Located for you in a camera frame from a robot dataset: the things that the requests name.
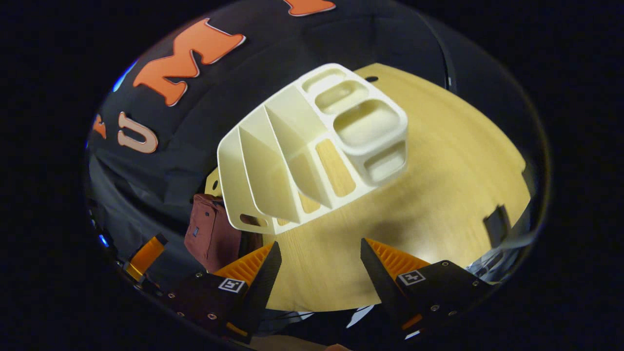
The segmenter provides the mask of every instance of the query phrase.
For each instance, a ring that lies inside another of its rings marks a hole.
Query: light wood surface
[[[377,76],[373,84],[407,113],[407,169],[329,214],[280,235],[263,235],[264,244],[277,240],[282,254],[269,309],[322,312],[378,304],[359,258],[361,238],[428,262],[449,259],[465,267],[491,248],[483,219],[505,205],[514,225],[529,203],[524,159],[477,109],[388,66],[372,64],[356,73]],[[344,164],[319,146],[325,168],[339,173]],[[215,174],[206,189],[217,195]],[[349,182],[332,186],[344,192]]]

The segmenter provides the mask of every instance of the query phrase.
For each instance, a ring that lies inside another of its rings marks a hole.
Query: red bag
[[[208,194],[193,196],[193,210],[184,246],[209,272],[238,258],[240,230],[228,221],[223,199]]]

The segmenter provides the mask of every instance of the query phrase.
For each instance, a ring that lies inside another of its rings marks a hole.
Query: blue light
[[[132,64],[132,65],[131,65],[128,69],[126,69],[126,70],[125,70],[124,74],[123,74],[121,77],[119,77],[119,79],[117,80],[117,82],[116,82],[116,83],[115,83],[115,85],[113,86],[113,91],[114,91],[114,92],[115,92],[115,91],[117,91],[117,89],[119,89],[119,86],[121,86],[121,84],[124,82],[125,75],[126,75],[126,74],[128,74],[128,72],[130,72],[130,70],[131,70],[131,69],[134,67],[134,65],[136,65],[136,64],[137,64],[137,61],[134,61],[134,63],[133,63],[133,64]]]
[[[104,238],[104,235],[102,235],[102,234],[100,234],[100,241],[102,242],[104,247],[108,247],[109,246],[109,243],[106,241],[106,239]]]

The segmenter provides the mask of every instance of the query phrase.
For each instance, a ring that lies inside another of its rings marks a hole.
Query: white 3d-printed organizer
[[[388,96],[339,64],[318,67],[269,97],[219,143],[230,223],[279,234],[344,206],[404,170],[406,137],[407,116]],[[316,151],[325,139],[355,182],[346,195],[336,194]],[[306,213],[298,193],[318,209]]]

